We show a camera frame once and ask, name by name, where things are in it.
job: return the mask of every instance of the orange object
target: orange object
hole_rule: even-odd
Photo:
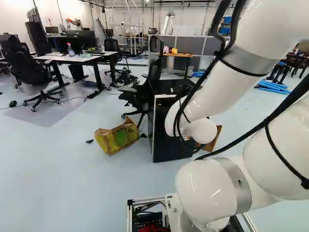
[[[172,48],[172,54],[175,55],[178,53],[178,49],[175,47],[175,48]]]

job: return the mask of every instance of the black office chair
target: black office chair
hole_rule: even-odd
[[[119,45],[118,45],[118,41],[116,39],[112,39],[112,38],[108,38],[106,40],[104,40],[104,47],[105,47],[105,51],[108,52],[118,52],[114,58],[115,58],[115,63],[120,62],[122,60],[122,55],[121,55],[121,51],[119,49]],[[115,71],[119,74],[121,74],[122,70],[119,69],[115,69]]]
[[[31,109],[33,112],[36,112],[36,107],[42,100],[51,99],[56,101],[57,104],[60,104],[60,99],[52,96],[56,94],[62,95],[62,91],[53,93],[43,92],[52,81],[50,74],[51,61],[48,60],[44,64],[37,63],[32,59],[32,56],[22,46],[20,41],[13,35],[0,35],[0,44],[3,56],[11,65],[11,73],[24,84],[22,87],[19,86],[20,91],[25,93],[28,92],[30,95],[40,93],[34,98],[24,100],[23,105],[26,106],[28,102],[37,100]]]
[[[125,118],[127,115],[141,114],[137,127],[148,113],[148,106],[154,103],[155,88],[162,73],[161,58],[154,60],[150,63],[148,76],[146,81],[142,85],[133,85],[132,87],[120,87],[119,91],[123,92],[119,95],[119,99],[127,101],[125,106],[130,104],[137,108],[136,111],[130,113],[124,113],[121,118]]]

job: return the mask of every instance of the computer monitor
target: computer monitor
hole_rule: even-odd
[[[45,27],[45,30],[48,34],[59,34],[58,27]]]
[[[68,38],[59,38],[57,40],[57,48],[58,52],[66,54],[68,53],[68,43],[71,44],[71,48],[73,49],[75,54],[82,53],[82,44],[79,38],[68,37]]]
[[[67,30],[67,36],[74,36],[80,40],[82,49],[97,47],[97,40],[93,30]]]

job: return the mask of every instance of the metal frame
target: metal frame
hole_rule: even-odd
[[[163,197],[153,197],[153,198],[128,200],[127,201],[127,215],[126,215],[126,231],[127,232],[133,232],[132,225],[133,225],[133,218],[134,218],[134,214],[135,214],[134,211],[137,210],[138,207],[139,207],[139,211],[136,213],[136,215],[139,214],[139,213],[142,213],[143,211],[146,211],[146,210],[148,210],[148,209],[150,209],[150,208],[152,208],[152,207],[154,207],[158,204],[162,204],[162,206],[163,206],[163,210],[162,210],[162,224],[163,224],[163,226],[169,225],[171,222],[166,221],[166,219],[168,218],[168,206],[170,207],[169,199],[171,199],[173,196],[175,196],[175,194],[171,194],[171,195],[167,195],[167,196],[163,196]],[[250,232],[258,232],[257,228],[253,224],[248,213],[243,213],[243,214],[240,214],[240,215],[244,218],[244,221],[246,222]]]

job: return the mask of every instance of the black cable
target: black cable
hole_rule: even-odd
[[[247,0],[238,0],[236,2],[235,8],[232,14],[232,22],[230,26],[231,38],[230,38],[230,42],[225,48],[225,51],[228,51],[235,43],[239,18],[240,18],[242,10],[245,7],[246,2]]]
[[[181,104],[180,108],[178,109],[175,119],[174,119],[174,124],[173,124],[173,135],[174,137],[176,137],[176,128],[177,128],[177,132],[179,134],[180,140],[182,141],[182,143],[185,144],[185,139],[182,137],[182,134],[180,132],[180,118],[181,115],[184,112],[185,107],[187,106],[187,104],[189,103],[189,101],[191,100],[191,98],[193,97],[193,95],[195,94],[195,92],[198,90],[198,88],[201,86],[201,84],[203,83],[203,81],[208,77],[208,75],[210,74],[210,72],[212,71],[214,65],[218,62],[218,60],[220,60],[220,58],[223,56],[223,51],[225,48],[225,37],[223,37],[221,34],[219,34],[218,32],[218,27],[220,24],[221,19],[223,18],[227,8],[229,7],[231,3],[231,0],[222,0],[218,6],[218,9],[216,11],[216,14],[212,20],[212,24],[211,24],[211,33],[212,35],[221,41],[221,49],[219,51],[219,53],[217,54],[217,56],[215,57],[215,59],[211,62],[211,64],[208,66],[208,68],[206,69],[206,71],[203,73],[203,75],[199,78],[199,80],[196,82],[196,84],[194,85],[194,87],[191,89],[191,91],[188,93],[187,97],[184,99],[183,103]],[[189,147],[190,149],[193,149],[194,151],[191,154],[195,154],[196,152],[198,152],[201,148],[203,148],[205,145],[201,145],[199,147],[192,147],[189,146],[188,144],[185,144],[187,147]]]
[[[280,151],[275,146],[274,142],[272,141],[272,138],[269,133],[268,124],[265,126],[265,133],[266,137],[268,139],[268,142],[271,146],[271,148],[274,150],[276,155],[279,157],[279,159],[284,163],[284,165],[301,180],[301,186],[304,189],[309,189],[309,179],[305,178],[302,174],[300,174],[290,163],[283,157],[283,155],[280,153]]]
[[[242,142],[249,136],[253,135],[254,133],[258,132],[260,129],[268,125],[272,120],[274,120],[277,116],[279,116],[283,111],[285,111],[289,106],[295,103],[308,91],[309,91],[309,74],[295,87],[295,89],[284,99],[284,101],[264,121],[256,125],[254,128],[252,128],[250,131],[248,131],[244,135],[240,136],[238,139],[220,148],[219,150],[200,156],[196,158],[196,160],[201,160],[201,159],[204,159],[210,156],[217,155],[239,144],[240,142]]]
[[[61,102],[68,102],[68,101],[70,101],[70,100],[73,100],[73,99],[76,99],[76,98],[83,98],[84,99],[84,102],[86,101],[86,98],[85,97],[75,97],[75,98],[69,98],[69,99],[67,99],[67,100],[64,100],[64,101],[61,101]],[[49,102],[55,102],[55,101],[42,101],[41,103],[49,103]],[[14,107],[6,107],[6,108],[0,108],[0,110],[5,110],[5,109],[10,109],[10,108],[17,108],[17,107],[19,107],[19,106],[25,106],[25,105],[17,105],[17,106],[14,106]]]
[[[104,91],[104,92],[106,92],[106,93],[109,94],[109,95],[120,95],[120,94],[122,94],[122,93],[109,93],[109,92],[107,92],[107,91]]]
[[[225,47],[225,37],[219,33],[219,24],[230,4],[231,0],[222,0],[220,2],[211,24],[211,34],[214,38],[221,41],[221,51],[223,51]]]

